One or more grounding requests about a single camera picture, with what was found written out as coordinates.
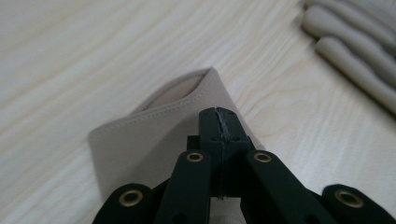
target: beige fabric pouch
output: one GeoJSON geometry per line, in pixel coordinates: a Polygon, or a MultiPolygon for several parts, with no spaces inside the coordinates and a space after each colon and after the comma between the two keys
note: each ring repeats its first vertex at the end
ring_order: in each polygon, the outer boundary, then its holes
{"type": "MultiPolygon", "coordinates": [[[[214,68],[196,71],[165,85],[131,115],[90,133],[89,141],[104,199],[116,188],[138,183],[154,188],[172,174],[187,136],[198,134],[198,113],[209,107],[234,111],[248,129],[214,68]]],[[[244,222],[239,200],[212,199],[211,223],[244,222]]]]}

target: wooden table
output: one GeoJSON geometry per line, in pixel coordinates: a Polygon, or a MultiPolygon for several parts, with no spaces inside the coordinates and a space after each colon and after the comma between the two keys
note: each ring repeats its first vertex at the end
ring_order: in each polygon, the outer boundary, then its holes
{"type": "Polygon", "coordinates": [[[249,127],[309,188],[396,217],[396,118],[315,52],[299,1],[0,3],[0,222],[90,223],[87,134],[214,66],[249,127]]]}

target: wood grain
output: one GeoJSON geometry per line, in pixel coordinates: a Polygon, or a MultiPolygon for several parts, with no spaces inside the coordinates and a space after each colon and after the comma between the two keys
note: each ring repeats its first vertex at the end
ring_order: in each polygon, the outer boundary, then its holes
{"type": "Polygon", "coordinates": [[[302,13],[296,0],[2,1],[1,222],[92,222],[88,132],[208,66],[309,189],[353,186],[396,217],[396,119],[314,52],[302,13]]]}

